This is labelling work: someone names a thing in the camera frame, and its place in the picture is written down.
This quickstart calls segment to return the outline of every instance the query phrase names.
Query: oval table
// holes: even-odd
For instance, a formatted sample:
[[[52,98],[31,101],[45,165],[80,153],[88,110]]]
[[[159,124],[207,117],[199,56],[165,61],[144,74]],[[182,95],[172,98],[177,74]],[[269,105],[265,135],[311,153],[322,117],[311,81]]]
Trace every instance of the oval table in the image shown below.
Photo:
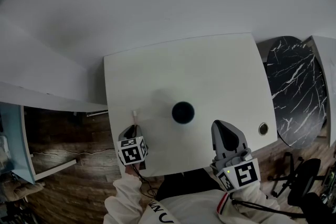
[[[267,59],[277,131],[290,147],[306,148],[326,119],[327,92],[313,51],[300,39],[280,37]]]

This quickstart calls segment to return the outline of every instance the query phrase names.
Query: office chair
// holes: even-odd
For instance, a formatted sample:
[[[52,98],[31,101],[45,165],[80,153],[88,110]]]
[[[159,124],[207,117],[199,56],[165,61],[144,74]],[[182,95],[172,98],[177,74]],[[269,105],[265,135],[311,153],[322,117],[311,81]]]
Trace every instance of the office chair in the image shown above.
[[[324,181],[325,179],[325,176],[318,176],[321,160],[309,159],[305,161],[302,157],[299,157],[300,164],[295,169],[293,155],[289,152],[286,152],[285,157],[286,156],[290,157],[289,175],[278,178],[273,178],[272,176],[268,177],[269,181],[287,181],[283,184],[279,193],[273,191],[272,195],[275,198],[278,198],[285,191],[285,189],[289,187],[291,192],[288,195],[288,204],[292,206],[300,206],[302,197],[310,191],[314,182],[316,180]]]

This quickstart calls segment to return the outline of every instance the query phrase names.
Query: dark round container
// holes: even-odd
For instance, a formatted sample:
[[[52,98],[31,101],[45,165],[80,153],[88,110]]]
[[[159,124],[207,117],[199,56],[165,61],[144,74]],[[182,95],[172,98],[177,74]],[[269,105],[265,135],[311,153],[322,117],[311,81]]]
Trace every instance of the dark round container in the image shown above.
[[[176,122],[186,124],[194,118],[195,110],[188,102],[179,102],[173,107],[172,116]]]

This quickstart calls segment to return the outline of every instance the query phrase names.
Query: white wall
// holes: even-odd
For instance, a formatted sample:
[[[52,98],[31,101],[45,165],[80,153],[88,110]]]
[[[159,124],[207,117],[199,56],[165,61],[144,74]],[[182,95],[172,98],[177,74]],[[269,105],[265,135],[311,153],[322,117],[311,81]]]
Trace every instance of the white wall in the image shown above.
[[[2,102],[64,110],[67,100],[76,104],[73,108],[66,106],[73,111],[106,109],[101,98],[89,91],[91,78],[84,67],[52,51],[2,16],[0,37]]]
[[[91,68],[105,55],[163,41],[252,32],[256,42],[336,37],[336,0],[4,0],[0,13]]]

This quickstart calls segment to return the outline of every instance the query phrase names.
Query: wooden floor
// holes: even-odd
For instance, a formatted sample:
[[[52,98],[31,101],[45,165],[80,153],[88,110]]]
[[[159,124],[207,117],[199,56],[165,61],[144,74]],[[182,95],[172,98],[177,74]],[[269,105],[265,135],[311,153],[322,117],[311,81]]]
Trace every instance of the wooden floor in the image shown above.
[[[107,114],[86,117],[74,116],[70,112],[56,112],[25,108],[26,132],[30,153],[34,153],[33,165],[36,172],[42,172],[59,163],[77,159],[77,164],[46,177],[43,191],[28,196],[31,209],[41,223],[102,223],[106,214],[104,200],[115,195],[113,181],[120,178],[116,153]],[[320,158],[320,174],[334,163],[334,148],[314,143],[306,150],[292,150],[282,141],[275,142],[254,152],[258,158],[262,190],[269,194],[274,183],[267,181],[268,175],[281,175],[288,171],[289,163],[283,154],[290,151],[304,159]],[[151,178],[153,187],[159,187],[162,177]],[[319,183],[313,189],[320,192]],[[286,195],[278,201],[282,209],[299,211],[287,205]],[[143,196],[143,207],[149,199]]]

